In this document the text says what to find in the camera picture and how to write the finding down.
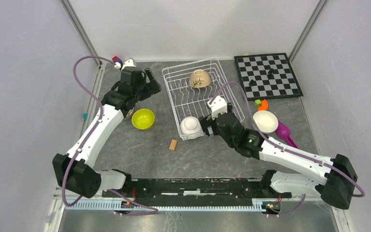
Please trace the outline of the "yellow-green bowl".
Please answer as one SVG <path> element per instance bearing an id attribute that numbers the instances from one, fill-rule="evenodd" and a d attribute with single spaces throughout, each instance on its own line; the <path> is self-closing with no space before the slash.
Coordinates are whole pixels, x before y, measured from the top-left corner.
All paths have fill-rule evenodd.
<path id="1" fill-rule="evenodd" d="M 131 117 L 133 127 L 139 130 L 150 129 L 155 122 L 155 114 L 150 109 L 139 109 Z"/>

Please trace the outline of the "white ribbed bowl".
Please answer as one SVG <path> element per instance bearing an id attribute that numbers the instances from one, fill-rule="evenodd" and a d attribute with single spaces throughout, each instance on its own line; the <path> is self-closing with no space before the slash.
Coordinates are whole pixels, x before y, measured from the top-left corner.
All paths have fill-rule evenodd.
<path id="1" fill-rule="evenodd" d="M 257 111 L 254 113 L 253 120 L 258 129 L 266 134 L 275 132 L 279 125 L 277 117 L 267 110 Z"/>

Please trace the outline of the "beige flower bowl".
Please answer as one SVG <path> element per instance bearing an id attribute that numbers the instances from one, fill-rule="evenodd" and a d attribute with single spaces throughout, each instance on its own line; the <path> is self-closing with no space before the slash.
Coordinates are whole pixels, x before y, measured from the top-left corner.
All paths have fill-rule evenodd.
<path id="1" fill-rule="evenodd" d="M 190 75 L 190 85 L 193 88 L 206 87 L 211 83 L 210 75 L 202 69 L 194 70 Z"/>

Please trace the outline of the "blue patterned bowl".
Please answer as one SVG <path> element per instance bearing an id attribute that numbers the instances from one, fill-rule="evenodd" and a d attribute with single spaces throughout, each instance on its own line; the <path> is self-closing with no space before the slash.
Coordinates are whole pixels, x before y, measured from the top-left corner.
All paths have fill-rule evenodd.
<path id="1" fill-rule="evenodd" d="M 127 115 L 124 117 L 124 119 L 129 119 L 132 117 L 132 115 L 134 114 L 135 112 L 135 109 L 131 109 L 130 111 L 128 111 Z"/>

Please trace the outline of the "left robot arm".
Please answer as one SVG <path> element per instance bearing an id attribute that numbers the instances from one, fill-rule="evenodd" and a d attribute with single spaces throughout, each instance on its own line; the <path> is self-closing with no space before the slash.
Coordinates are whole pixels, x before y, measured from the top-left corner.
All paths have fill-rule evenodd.
<path id="1" fill-rule="evenodd" d="M 161 91 L 151 69 L 125 67 L 120 80 L 104 95 L 101 106 L 78 142 L 67 154 L 56 154 L 52 164 L 58 185 L 86 198 L 114 189 L 121 197 L 132 192 L 130 175 L 119 170 L 95 171 L 96 159 L 114 129 L 134 108 Z"/>

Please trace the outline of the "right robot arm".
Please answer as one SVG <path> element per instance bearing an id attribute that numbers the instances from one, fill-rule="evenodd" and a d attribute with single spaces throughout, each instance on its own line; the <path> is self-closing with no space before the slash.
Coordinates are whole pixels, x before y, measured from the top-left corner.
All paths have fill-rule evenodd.
<path id="1" fill-rule="evenodd" d="M 219 135 L 225 143 L 240 155 L 277 163 L 298 172 L 294 177 L 284 177 L 273 172 L 272 177 L 260 183 L 260 192 L 265 197 L 276 193 L 316 193 L 331 206 L 347 210 L 351 200 L 357 197 L 357 174 L 348 157 L 337 154 L 326 157 L 305 152 L 283 144 L 254 129 L 245 128 L 233 113 L 224 113 L 216 118 L 199 118 L 206 135 Z"/>

